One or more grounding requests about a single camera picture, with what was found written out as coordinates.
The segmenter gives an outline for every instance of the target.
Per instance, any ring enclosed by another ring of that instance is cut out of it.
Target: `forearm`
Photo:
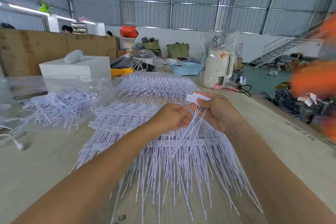
[[[158,136],[149,123],[134,129],[55,185],[13,224],[90,222],[140,151]]]
[[[336,223],[324,203],[243,119],[226,132],[269,224]]]

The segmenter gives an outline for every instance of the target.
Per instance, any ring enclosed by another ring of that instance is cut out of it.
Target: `table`
[[[198,83],[197,76],[191,79]],[[260,133],[276,155],[312,190],[334,213],[336,213],[336,165],[335,151],[319,140],[318,134],[306,135],[289,117],[279,115],[262,100],[248,98],[236,92],[209,90],[227,96],[241,115]],[[0,147],[0,223],[10,223],[48,189],[70,173],[76,164],[77,154],[94,130],[80,126],[78,131],[65,135],[59,130],[30,132],[21,141],[30,144],[24,152],[14,145]],[[135,202],[134,188],[129,190],[117,207],[116,216],[126,215],[124,221],[114,223],[141,223],[141,204]],[[198,200],[198,191],[190,197],[194,222],[191,221],[184,196],[177,198],[174,206],[167,198],[162,208],[161,223],[267,223],[265,216],[246,198],[236,197],[241,212],[239,217],[225,201],[218,183],[211,183],[213,207],[206,205],[208,220]],[[114,207],[113,193],[93,223],[107,224],[111,221]],[[156,224],[157,205],[145,204],[145,223]]]

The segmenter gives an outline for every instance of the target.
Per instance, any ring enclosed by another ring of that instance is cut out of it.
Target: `fluorescent light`
[[[66,21],[73,21],[73,22],[76,21],[76,20],[74,20],[74,19],[66,18],[66,17],[62,17],[62,16],[58,16],[58,15],[57,15],[57,18],[59,18],[59,19],[61,19],[61,20],[66,20]]]
[[[22,6],[18,6],[18,5],[12,5],[12,4],[8,4],[10,7],[12,8],[16,8],[16,9],[20,9],[20,10],[24,10],[24,11],[28,11],[28,12],[32,12],[32,13],[36,13],[36,14],[42,14],[42,15],[46,15],[49,16],[49,14],[41,12],[39,10],[34,10],[34,9],[29,9],[26,7],[22,7]]]
[[[91,22],[91,21],[82,21],[82,22],[87,23],[87,24],[96,25],[94,22]]]

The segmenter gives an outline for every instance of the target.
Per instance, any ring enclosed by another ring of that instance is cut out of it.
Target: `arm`
[[[204,119],[228,137],[269,224],[336,223],[332,211],[288,169],[226,97],[198,93],[211,98],[198,100],[208,108]]]
[[[164,105],[149,121],[65,177],[12,224],[89,223],[149,141],[188,126],[190,119],[189,106]]]

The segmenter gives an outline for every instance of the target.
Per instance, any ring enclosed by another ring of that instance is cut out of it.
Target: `green floor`
[[[252,85],[252,93],[266,92],[272,97],[275,96],[275,86],[280,82],[289,81],[291,75],[286,71],[279,71],[277,76],[268,75],[270,69],[255,68],[251,65],[245,65],[242,70],[245,72],[246,84]]]

